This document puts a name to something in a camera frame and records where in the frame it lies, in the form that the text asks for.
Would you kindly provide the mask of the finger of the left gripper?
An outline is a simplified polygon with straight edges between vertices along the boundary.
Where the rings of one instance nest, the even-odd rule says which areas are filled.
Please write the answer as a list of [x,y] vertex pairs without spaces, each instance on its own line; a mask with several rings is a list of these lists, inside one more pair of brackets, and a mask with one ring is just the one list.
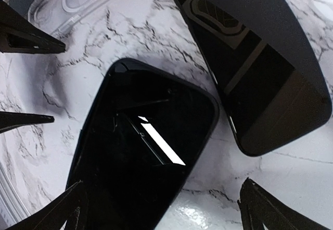
[[33,26],[1,0],[2,53],[58,54],[65,50],[65,43]]
[[17,112],[1,112],[1,133],[34,124],[53,123],[53,116]]

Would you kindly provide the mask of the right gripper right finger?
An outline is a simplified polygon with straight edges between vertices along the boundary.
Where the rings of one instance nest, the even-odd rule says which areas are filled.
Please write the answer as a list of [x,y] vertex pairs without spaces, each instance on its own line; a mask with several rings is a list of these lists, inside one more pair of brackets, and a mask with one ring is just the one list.
[[243,182],[237,203],[243,229],[326,229],[283,204],[250,178]]

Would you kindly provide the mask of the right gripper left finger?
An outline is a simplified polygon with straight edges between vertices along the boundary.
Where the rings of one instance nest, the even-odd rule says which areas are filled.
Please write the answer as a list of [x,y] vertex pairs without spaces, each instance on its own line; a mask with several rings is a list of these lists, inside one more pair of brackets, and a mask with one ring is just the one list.
[[82,181],[74,183],[40,211],[9,229],[85,229],[88,197]]

